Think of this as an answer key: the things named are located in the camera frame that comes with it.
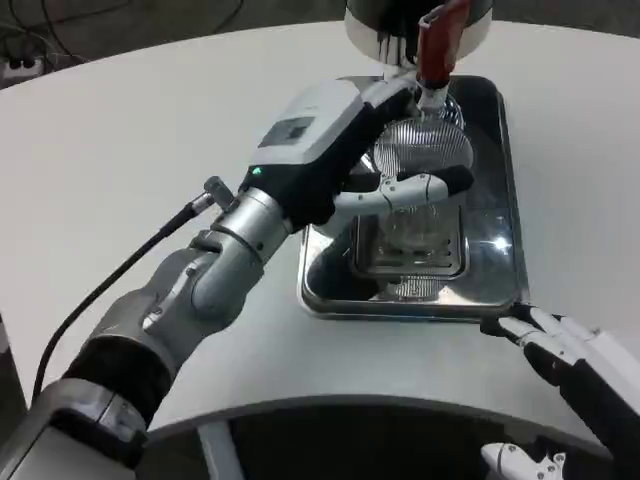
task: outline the round table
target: round table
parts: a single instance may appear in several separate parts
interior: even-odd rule
[[[486,76],[505,97],[533,302],[609,329],[640,356],[640,66],[620,60],[639,56],[634,39],[494,22],[457,72]],[[0,92],[0,311],[24,391],[68,312],[210,175],[237,186],[292,97],[381,71],[336,22],[163,45]],[[211,220],[183,228],[101,298],[63,338],[47,380],[118,296]],[[275,407],[363,402],[533,425],[596,448],[521,352],[476,325],[314,318],[296,296],[299,251],[300,236],[290,237],[236,322],[202,342],[153,435]]]

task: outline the black wire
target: black wire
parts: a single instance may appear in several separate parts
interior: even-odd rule
[[[99,10],[92,10],[86,13],[76,13],[73,15],[68,15],[66,17],[61,17],[52,20],[51,23],[54,25],[63,25],[65,23],[73,22],[76,20],[84,20],[85,18],[95,17],[97,15],[102,15],[105,13],[115,12],[116,10],[120,10],[121,8],[128,7],[133,4],[134,0],[126,0],[125,2],[118,3],[116,5],[112,5],[110,7],[101,8]],[[49,31],[47,22],[35,23],[29,27],[35,33],[41,33],[41,31]],[[10,36],[17,37],[21,35],[21,33],[13,33]]]
[[[56,345],[69,329],[71,325],[82,315],[82,313],[91,306],[104,292],[107,291],[122,275],[124,275],[131,267],[133,267],[138,260],[144,257],[153,247],[160,243],[163,239],[178,230],[181,226],[187,223],[189,220],[196,216],[196,212],[192,208],[192,204],[188,203],[180,210],[174,217],[169,220],[153,237],[147,240],[138,250],[136,250],[127,260],[124,261],[111,275],[109,275],[100,285],[98,285],[85,299],[78,305],[73,312],[62,322],[58,329],[54,332],[47,343],[47,346],[42,353],[40,363],[38,364],[38,371],[36,372],[36,379],[33,384],[33,396],[31,399],[32,404],[35,403],[38,395],[42,390],[42,384],[44,382],[44,375],[47,371],[47,365],[51,360],[51,355],[56,348]]]
[[[27,26],[23,21],[22,18],[20,18],[20,15],[18,15],[18,12],[16,11],[16,7],[15,7],[15,3],[14,0],[8,0],[8,6],[9,6],[9,13],[11,14],[11,17],[13,18],[14,22],[16,22],[16,25],[18,27],[20,27],[22,30],[24,30],[24,34],[27,36],[27,38],[29,38],[32,42],[37,42],[37,41],[41,41],[41,46],[36,48],[40,51],[40,54],[42,55],[43,59],[44,59],[44,63],[45,66],[46,65],[51,65],[53,67],[53,65],[51,64],[51,62],[49,61],[49,58],[47,57],[47,45],[46,43],[41,39],[38,38],[37,36],[34,36],[34,32],[31,29],[31,27]],[[26,57],[27,55],[24,54],[24,42],[21,45],[21,49],[22,49],[22,56]]]
[[[62,51],[67,55],[69,55],[69,57],[72,60],[75,60],[76,63],[83,63],[82,59],[78,58],[78,56],[75,55],[74,53],[71,53],[71,51],[67,48],[67,46],[64,43],[62,43],[62,40],[60,40],[60,37],[58,37],[56,28],[53,25],[53,22],[51,21],[51,17],[49,16],[49,10],[47,9],[47,0],[40,0],[40,8],[42,9],[42,14],[44,15],[44,19],[47,24],[47,28],[49,29],[49,33],[51,34],[53,39],[56,41],[56,43],[60,46]]]
[[[224,20],[222,20],[216,28],[214,28],[211,31],[211,35],[215,35],[216,33],[220,32],[223,28],[228,26],[233,21],[233,19],[236,18],[236,16],[240,13],[240,10],[242,10],[242,7],[244,7],[244,2],[245,0],[238,0],[238,3],[236,4],[236,7],[233,9],[233,11],[229,15],[227,15],[227,17]]]

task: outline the stainless steel tray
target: stainless steel tray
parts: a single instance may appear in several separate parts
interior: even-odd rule
[[[425,257],[423,267],[412,271],[403,252],[391,262],[388,256],[384,261],[365,258],[358,238],[376,228],[377,217],[354,221],[338,238],[308,228],[298,288],[302,302],[317,316],[473,321],[528,300],[502,97],[481,77],[454,77],[450,92],[462,108],[474,147],[476,181],[461,201],[460,223],[446,249]],[[398,265],[405,267],[402,275],[394,273]]]

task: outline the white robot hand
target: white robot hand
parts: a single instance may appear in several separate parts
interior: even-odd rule
[[[484,334],[523,349],[533,369],[551,385],[611,452],[617,478],[640,475],[640,363],[609,333],[588,330],[569,317],[529,305],[484,320]],[[570,462],[555,455],[540,463],[515,445],[490,444],[489,466],[508,480],[571,480]]]

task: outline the robotic arm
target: robotic arm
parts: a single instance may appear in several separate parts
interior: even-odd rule
[[[481,330],[520,346],[533,369],[559,392],[614,459],[616,478],[638,478],[640,363],[609,333],[570,317],[516,305],[511,316],[485,320]],[[572,480],[563,453],[534,462],[521,448],[490,444],[482,455],[507,480]]]
[[[0,480],[133,478],[146,429],[182,364],[242,310],[264,267],[309,224],[339,232],[355,215],[427,204],[466,190],[464,168],[349,178],[385,125],[405,115],[406,79],[360,91],[309,89],[262,140],[234,197],[217,178],[190,206],[223,213],[107,311],[63,378],[49,385],[0,452]]]

